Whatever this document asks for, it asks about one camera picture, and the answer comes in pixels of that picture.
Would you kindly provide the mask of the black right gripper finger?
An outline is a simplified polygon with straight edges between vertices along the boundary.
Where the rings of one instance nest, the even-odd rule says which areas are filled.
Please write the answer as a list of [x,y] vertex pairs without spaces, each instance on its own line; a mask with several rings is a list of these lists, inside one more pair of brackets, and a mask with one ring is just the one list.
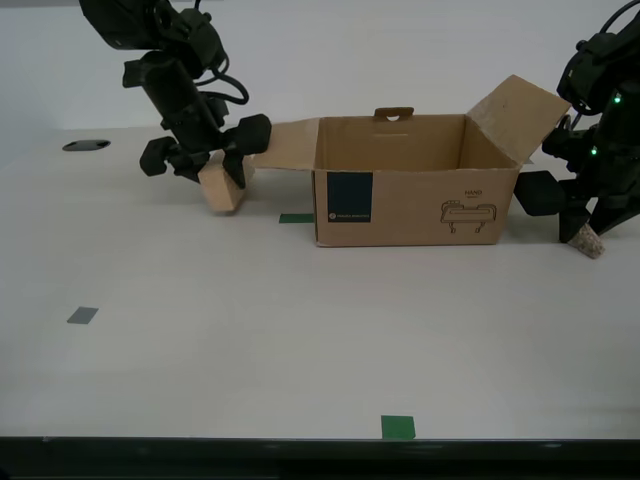
[[591,216],[590,200],[576,179],[557,180],[548,171],[520,173],[514,195],[529,216],[558,216],[559,241],[568,244]]
[[638,197],[628,198],[625,205],[614,205],[611,198],[599,199],[593,211],[593,230],[602,235],[638,214]]

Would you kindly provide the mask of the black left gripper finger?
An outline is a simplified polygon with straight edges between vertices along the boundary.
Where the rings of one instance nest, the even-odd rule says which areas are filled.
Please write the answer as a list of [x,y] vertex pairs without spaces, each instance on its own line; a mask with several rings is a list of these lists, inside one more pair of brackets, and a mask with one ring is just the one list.
[[223,168],[234,183],[246,188],[244,158],[264,153],[269,146],[272,124],[264,114],[242,118],[223,134]]
[[141,170],[148,177],[162,175],[169,166],[176,177],[199,184],[201,165],[172,137],[162,137],[148,142],[140,160]]

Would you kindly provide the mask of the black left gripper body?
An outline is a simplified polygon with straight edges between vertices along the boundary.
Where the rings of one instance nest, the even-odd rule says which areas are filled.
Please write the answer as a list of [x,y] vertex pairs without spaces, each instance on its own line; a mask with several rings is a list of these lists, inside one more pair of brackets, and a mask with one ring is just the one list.
[[195,157],[201,168],[209,155],[223,151],[227,95],[201,91],[176,57],[151,51],[124,64],[123,86],[140,87],[161,116],[161,127]]

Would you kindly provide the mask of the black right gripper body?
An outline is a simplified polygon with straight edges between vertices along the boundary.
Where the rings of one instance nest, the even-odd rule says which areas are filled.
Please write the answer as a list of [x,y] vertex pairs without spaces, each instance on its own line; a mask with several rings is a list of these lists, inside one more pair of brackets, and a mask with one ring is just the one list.
[[565,116],[543,141],[545,154],[566,162],[575,177],[561,181],[563,189],[574,198],[606,198],[629,194],[639,177],[639,157],[624,147],[596,139],[598,125],[586,130],[566,128]]

